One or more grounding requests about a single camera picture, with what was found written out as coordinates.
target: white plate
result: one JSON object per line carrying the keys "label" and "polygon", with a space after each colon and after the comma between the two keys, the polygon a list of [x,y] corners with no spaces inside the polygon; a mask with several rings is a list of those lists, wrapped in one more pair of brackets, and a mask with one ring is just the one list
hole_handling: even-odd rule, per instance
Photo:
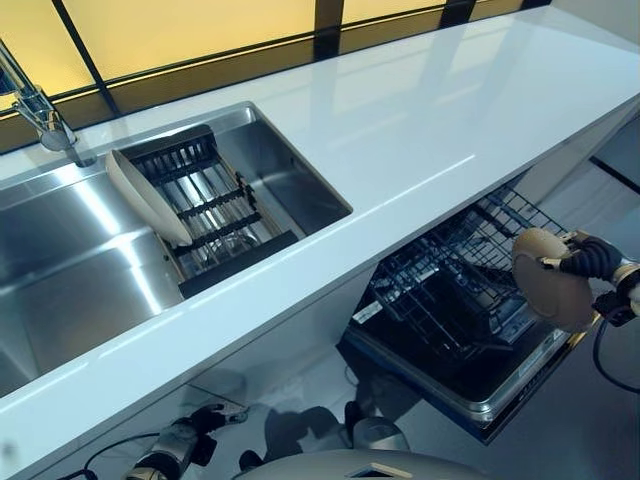
{"label": "white plate", "polygon": [[178,216],[127,157],[111,150],[106,167],[111,182],[151,228],[173,245],[191,245],[193,239]]}

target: dish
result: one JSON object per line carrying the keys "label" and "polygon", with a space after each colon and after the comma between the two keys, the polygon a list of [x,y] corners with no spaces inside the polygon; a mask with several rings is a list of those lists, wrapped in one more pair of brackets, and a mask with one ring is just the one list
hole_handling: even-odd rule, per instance
{"label": "dish", "polygon": [[162,238],[173,245],[191,245],[193,239],[173,209],[127,157],[111,150],[106,168],[113,185]]}
{"label": "dish", "polygon": [[513,277],[531,308],[556,328],[584,332],[593,322],[593,295],[586,278],[546,270],[540,257],[561,258],[569,253],[558,237],[529,228],[513,244]]}

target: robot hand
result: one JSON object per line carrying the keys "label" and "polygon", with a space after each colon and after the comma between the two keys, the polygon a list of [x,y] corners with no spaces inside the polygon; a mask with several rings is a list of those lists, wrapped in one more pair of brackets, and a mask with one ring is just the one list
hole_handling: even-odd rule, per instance
{"label": "robot hand", "polygon": [[640,316],[640,264],[625,258],[605,240],[580,230],[561,240],[570,254],[564,258],[541,258],[544,268],[613,284],[616,291],[600,295],[594,303],[594,308],[612,325],[620,326]]}

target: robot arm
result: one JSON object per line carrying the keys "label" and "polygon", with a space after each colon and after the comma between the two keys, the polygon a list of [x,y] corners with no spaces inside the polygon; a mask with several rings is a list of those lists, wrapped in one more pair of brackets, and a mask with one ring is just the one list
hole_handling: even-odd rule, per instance
{"label": "robot arm", "polygon": [[640,316],[640,264],[625,258],[605,240],[580,230],[561,240],[571,254],[564,258],[541,258],[544,268],[611,283],[615,292],[600,295],[593,306],[612,325],[619,327]]}
{"label": "robot arm", "polygon": [[209,433],[247,418],[246,413],[225,415],[223,408],[222,404],[207,405],[164,428],[122,480],[179,480],[191,463],[206,466],[216,448]]}

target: frosted glass panel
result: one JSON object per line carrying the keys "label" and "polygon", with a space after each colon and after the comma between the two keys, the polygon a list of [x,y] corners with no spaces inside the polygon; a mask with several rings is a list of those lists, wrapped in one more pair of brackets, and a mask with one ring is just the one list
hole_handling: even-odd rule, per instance
{"label": "frosted glass panel", "polygon": [[469,20],[480,20],[504,13],[516,12],[520,10],[521,6],[522,0],[480,0],[473,7]]}
{"label": "frosted glass panel", "polygon": [[[3,2],[0,15],[2,39],[31,81],[48,95],[94,83],[51,0]],[[0,97],[0,108],[11,97]]]}
{"label": "frosted glass panel", "polygon": [[65,0],[105,79],[314,28],[314,0]]}
{"label": "frosted glass panel", "polygon": [[445,3],[445,0],[345,0],[342,23],[357,22]]}

